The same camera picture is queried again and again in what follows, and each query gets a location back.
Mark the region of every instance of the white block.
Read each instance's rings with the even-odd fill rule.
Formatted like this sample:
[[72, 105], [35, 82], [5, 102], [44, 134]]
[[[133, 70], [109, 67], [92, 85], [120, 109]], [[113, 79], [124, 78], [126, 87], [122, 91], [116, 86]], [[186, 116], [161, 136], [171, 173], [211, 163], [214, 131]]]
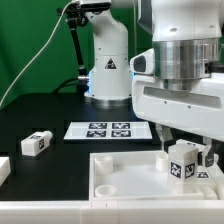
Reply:
[[36, 132], [21, 141], [22, 154], [25, 156], [36, 156], [50, 145], [52, 138], [50, 131]]
[[101, 185], [95, 189], [95, 196], [101, 197], [112, 197], [116, 195], [117, 188], [112, 185]]
[[9, 157], [0, 157], [0, 186], [10, 174]]
[[188, 144], [169, 147], [168, 185], [176, 193], [193, 193], [197, 182], [198, 149]]
[[95, 157], [95, 173], [98, 175], [107, 175], [113, 172], [113, 157], [109, 155], [100, 155]]
[[161, 172], [167, 172], [168, 170], [168, 154], [164, 151], [160, 152], [156, 156], [156, 169]]
[[1, 224], [82, 224], [81, 201], [0, 202]]
[[183, 139], [177, 140], [176, 144], [188, 144], [190, 146], [198, 148], [199, 152], [201, 152], [201, 151], [203, 151], [205, 149], [205, 145], [197, 144], [197, 143], [186, 141], [186, 140], [183, 140]]

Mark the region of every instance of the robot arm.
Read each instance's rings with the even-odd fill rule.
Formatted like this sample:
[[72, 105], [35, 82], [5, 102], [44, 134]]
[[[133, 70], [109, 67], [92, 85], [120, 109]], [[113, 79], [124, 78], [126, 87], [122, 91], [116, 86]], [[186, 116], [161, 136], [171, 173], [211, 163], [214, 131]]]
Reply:
[[[110, 7], [130, 7], [132, 0], [75, 0], [67, 9], [67, 22], [76, 47], [79, 80], [87, 81], [85, 100], [103, 107], [127, 105], [131, 98], [132, 74], [128, 63], [128, 32], [114, 20]], [[87, 75], [81, 58], [76, 26], [93, 27], [95, 65]]]
[[[131, 60], [136, 115], [224, 141], [224, 79], [212, 68], [220, 57], [224, 1], [151, 0], [151, 8], [153, 48]], [[142, 21], [148, 13], [142, 11]], [[209, 145], [205, 166], [212, 165]]]

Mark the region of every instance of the warning label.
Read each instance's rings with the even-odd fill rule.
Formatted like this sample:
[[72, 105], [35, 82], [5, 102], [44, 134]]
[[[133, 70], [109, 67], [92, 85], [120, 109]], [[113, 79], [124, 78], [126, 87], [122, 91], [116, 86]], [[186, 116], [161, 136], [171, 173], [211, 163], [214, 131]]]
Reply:
[[110, 60], [108, 61], [105, 69], [117, 69], [115, 64], [114, 64], [114, 62], [113, 62], [113, 60], [112, 60], [112, 58], [110, 58]]
[[197, 173], [197, 178], [199, 178], [199, 179], [208, 179], [209, 175], [208, 175], [207, 172], [198, 172]]

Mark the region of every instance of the black table surface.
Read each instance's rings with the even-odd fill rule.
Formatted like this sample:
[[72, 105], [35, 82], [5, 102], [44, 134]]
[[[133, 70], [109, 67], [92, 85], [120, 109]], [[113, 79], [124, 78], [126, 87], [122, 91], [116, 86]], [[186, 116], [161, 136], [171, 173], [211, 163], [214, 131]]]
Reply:
[[[74, 93], [18, 97], [0, 111], [0, 156], [9, 156], [11, 165], [11, 174], [0, 187], [0, 200], [88, 200], [90, 153], [159, 150], [160, 141], [150, 123], [153, 140], [66, 142], [70, 122], [138, 120], [132, 106], [102, 109]], [[53, 133], [50, 147], [36, 157], [22, 156], [21, 141], [45, 130]], [[198, 143], [201, 139], [183, 132], [179, 138]]]

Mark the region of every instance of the black cable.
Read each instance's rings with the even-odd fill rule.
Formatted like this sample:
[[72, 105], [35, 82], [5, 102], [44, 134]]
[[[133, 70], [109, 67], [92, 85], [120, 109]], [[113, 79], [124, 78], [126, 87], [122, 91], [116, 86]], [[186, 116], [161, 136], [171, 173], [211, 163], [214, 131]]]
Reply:
[[81, 51], [81, 47], [80, 47], [80, 43], [79, 43], [78, 34], [76, 31], [76, 29], [77, 29], [76, 18], [74, 17], [74, 15], [68, 14], [66, 21], [70, 28], [73, 44], [75, 47], [76, 58], [77, 58], [78, 65], [79, 65], [79, 67], [78, 67], [79, 75], [87, 75], [87, 70], [84, 66], [82, 51]]
[[72, 82], [72, 81], [78, 81], [78, 78], [67, 79], [66, 81], [64, 81], [63, 83], [61, 83], [59, 86], [64, 86], [64, 85], [66, 85], [66, 84], [68, 84], [69, 82]]
[[52, 94], [57, 94], [57, 93], [59, 92], [60, 89], [65, 88], [65, 87], [69, 87], [69, 86], [86, 86], [86, 87], [87, 87], [86, 84], [81, 84], [81, 83], [66, 84], [66, 85], [57, 87], [57, 88], [52, 92]]

